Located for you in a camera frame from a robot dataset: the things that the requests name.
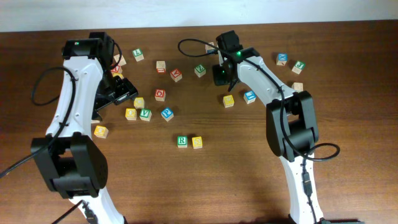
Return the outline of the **yellow S block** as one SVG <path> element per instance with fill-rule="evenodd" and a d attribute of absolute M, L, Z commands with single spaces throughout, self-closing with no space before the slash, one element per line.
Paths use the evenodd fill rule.
<path fill-rule="evenodd" d="M 194 149 L 201 149 L 203 147 L 203 140 L 201 136 L 193 137 L 192 144 Z"/>

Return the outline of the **green R block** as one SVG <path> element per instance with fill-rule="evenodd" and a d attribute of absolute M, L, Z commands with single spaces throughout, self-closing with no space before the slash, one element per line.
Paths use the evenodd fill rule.
<path fill-rule="evenodd" d="M 177 147 L 186 148 L 188 146 L 187 136 L 177 136 Z"/>

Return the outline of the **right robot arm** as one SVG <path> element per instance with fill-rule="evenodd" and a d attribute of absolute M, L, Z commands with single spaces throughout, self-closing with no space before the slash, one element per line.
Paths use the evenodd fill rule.
<path fill-rule="evenodd" d="M 313 173 L 318 125 L 312 96 L 280 81 L 259 52 L 243 48 L 235 31 L 220 34 L 216 45 L 220 63 L 213 70 L 215 83 L 232 89 L 237 82 L 243 82 L 266 107 L 266 138 L 285 171 L 289 218 L 293 223 L 320 223 L 323 212 Z"/>

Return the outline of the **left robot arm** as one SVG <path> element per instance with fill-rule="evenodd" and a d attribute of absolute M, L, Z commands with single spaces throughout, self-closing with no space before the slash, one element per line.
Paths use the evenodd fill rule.
<path fill-rule="evenodd" d="M 138 95 L 127 79 L 111 69 L 118 44 L 105 32 L 65 43 L 62 90 L 45 137 L 35 138 L 31 153 L 47 187 L 69 199 L 88 223 L 126 223 L 106 189 L 108 163 L 91 137 L 98 111 Z"/>

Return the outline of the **yellow block upper left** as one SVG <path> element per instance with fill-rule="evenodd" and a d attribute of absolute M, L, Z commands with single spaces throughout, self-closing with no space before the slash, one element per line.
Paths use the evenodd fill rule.
<path fill-rule="evenodd" d="M 124 78 L 121 73 L 113 73 L 113 77 L 119 77 L 120 79 Z"/>

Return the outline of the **red a block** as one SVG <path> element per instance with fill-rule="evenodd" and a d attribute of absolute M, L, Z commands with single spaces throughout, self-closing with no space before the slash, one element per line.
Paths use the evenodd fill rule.
<path fill-rule="evenodd" d="M 179 69 L 175 68 L 170 72 L 170 77 L 174 82 L 178 82 L 182 79 L 182 73 Z"/>
<path fill-rule="evenodd" d="M 122 72 L 123 72 L 123 70 L 122 70 L 122 68 L 121 68 L 120 65 L 117 65 L 116 67 L 114 67 L 114 68 L 111 70 L 111 73 L 120 73 L 120 74 L 122 74 Z"/>

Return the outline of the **blue edged wooden block top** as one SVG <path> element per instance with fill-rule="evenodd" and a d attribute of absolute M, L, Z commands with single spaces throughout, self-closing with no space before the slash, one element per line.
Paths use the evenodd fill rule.
<path fill-rule="evenodd" d="M 217 50 L 215 49 L 217 45 L 215 45 L 213 42 L 210 42 L 205 45 L 205 50 L 207 54 L 217 54 Z"/>

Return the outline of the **blue E block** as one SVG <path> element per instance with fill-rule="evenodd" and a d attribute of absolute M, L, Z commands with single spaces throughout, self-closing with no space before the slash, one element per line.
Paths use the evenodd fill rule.
<path fill-rule="evenodd" d="M 244 93 L 244 100 L 247 104 L 253 103 L 256 100 L 256 94 L 251 90 Z"/>

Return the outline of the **yellow block centre left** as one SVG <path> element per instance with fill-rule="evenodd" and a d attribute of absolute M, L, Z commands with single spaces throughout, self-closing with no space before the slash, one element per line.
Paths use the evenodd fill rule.
<path fill-rule="evenodd" d="M 145 101 L 144 101 L 143 97 L 137 97 L 134 99 L 134 107 L 135 107 L 135 109 L 145 108 Z"/>

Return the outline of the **yellow block lower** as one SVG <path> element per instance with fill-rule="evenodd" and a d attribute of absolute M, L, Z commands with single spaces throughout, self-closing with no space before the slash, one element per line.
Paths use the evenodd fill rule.
<path fill-rule="evenodd" d="M 137 110 L 135 108 L 126 108 L 125 117 L 127 120 L 135 121 L 137 119 Z"/>

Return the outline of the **yellow O block bottom left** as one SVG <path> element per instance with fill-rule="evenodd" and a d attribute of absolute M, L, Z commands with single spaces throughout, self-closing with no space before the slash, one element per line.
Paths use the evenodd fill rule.
<path fill-rule="evenodd" d="M 94 130 L 94 135 L 98 138 L 106 139 L 108 136 L 109 130 L 104 126 L 96 126 Z"/>

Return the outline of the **red Q block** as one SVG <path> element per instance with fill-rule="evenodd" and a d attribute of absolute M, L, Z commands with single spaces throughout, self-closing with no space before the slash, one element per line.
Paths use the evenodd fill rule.
<path fill-rule="evenodd" d="M 156 101 L 165 101 L 166 92 L 162 89 L 155 90 L 155 100 Z"/>

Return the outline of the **red edged wooden block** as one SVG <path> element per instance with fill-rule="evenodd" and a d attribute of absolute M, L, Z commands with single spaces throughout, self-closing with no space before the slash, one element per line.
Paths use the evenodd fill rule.
<path fill-rule="evenodd" d="M 157 73 L 165 73 L 166 72 L 166 62 L 165 61 L 156 61 L 156 71 L 157 71 Z"/>

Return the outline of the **blue P block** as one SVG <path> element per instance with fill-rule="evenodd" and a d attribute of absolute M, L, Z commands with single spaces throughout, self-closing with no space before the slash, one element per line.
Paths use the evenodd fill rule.
<path fill-rule="evenodd" d="M 170 108 L 166 107 L 164 110 L 161 111 L 161 115 L 163 119 L 169 122 L 174 117 L 174 112 Z"/>

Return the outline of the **green J block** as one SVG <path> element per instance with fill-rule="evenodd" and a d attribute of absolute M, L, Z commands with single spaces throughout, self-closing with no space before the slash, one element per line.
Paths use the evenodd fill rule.
<path fill-rule="evenodd" d="M 297 75 L 299 75 L 302 72 L 302 70 L 305 68 L 305 66 L 306 66 L 305 63 L 298 60 L 295 62 L 294 66 L 292 67 L 292 71 Z"/>

